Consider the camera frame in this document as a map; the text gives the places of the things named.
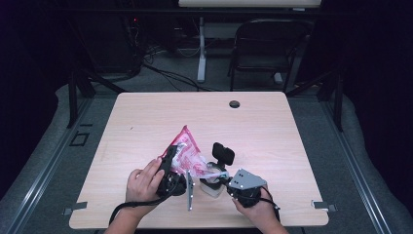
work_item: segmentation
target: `chair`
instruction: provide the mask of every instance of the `chair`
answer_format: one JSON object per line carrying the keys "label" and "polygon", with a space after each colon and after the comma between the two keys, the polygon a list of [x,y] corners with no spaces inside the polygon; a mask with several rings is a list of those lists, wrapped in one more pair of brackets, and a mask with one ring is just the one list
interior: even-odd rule
{"label": "chair", "polygon": [[253,19],[237,30],[228,76],[234,90],[235,71],[286,73],[285,93],[297,47],[313,24],[296,19]]}

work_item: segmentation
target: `wooden table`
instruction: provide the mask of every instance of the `wooden table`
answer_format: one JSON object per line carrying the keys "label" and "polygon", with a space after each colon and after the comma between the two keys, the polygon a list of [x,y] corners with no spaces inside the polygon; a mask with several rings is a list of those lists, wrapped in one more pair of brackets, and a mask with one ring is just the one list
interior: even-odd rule
{"label": "wooden table", "polygon": [[[229,105],[231,100],[239,108]],[[312,207],[322,201],[303,143],[284,93],[135,93],[118,96],[94,156],[72,228],[106,228],[114,208],[125,200],[127,178],[161,155],[187,125],[202,154],[216,162],[212,145],[236,153],[230,175],[239,168],[266,179],[285,226],[325,225],[327,213]],[[212,198],[195,179],[193,210],[186,195],[170,197],[138,228],[251,227],[224,190]]]}

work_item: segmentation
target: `person's left hand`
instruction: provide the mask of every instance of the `person's left hand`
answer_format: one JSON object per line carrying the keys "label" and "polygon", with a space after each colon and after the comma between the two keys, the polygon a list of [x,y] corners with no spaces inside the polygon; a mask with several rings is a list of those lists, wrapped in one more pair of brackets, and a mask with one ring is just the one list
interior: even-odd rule
{"label": "person's left hand", "polygon": [[[161,163],[162,159],[154,159],[145,169],[131,172],[125,202],[150,202],[159,199],[156,191],[165,174],[164,170],[158,171]],[[131,210],[135,210],[138,217],[142,218],[155,208],[156,206],[140,206]]]}

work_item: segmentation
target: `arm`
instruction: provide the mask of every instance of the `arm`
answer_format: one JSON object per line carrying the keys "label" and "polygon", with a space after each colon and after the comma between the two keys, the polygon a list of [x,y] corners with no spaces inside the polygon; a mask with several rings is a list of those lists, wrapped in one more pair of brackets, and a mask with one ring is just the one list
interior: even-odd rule
{"label": "arm", "polygon": [[[261,197],[271,200],[270,194],[261,188]],[[264,234],[288,233],[280,224],[270,203],[260,201],[251,208],[244,208],[239,201],[233,198],[237,210],[245,215]]]}
{"label": "arm", "polygon": [[[156,191],[165,173],[164,170],[157,172],[161,162],[161,159],[154,159],[145,169],[131,172],[125,202],[149,202],[159,198]],[[142,218],[155,208],[156,206],[123,208],[105,233],[133,233]]]}

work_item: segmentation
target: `table leg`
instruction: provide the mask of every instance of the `table leg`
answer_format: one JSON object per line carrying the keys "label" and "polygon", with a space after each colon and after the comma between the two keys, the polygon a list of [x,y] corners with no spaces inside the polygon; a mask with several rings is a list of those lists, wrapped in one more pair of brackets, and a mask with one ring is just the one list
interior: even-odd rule
{"label": "table leg", "polygon": [[206,42],[204,35],[204,18],[200,18],[200,63],[198,65],[198,79],[199,83],[204,83],[206,80]]}

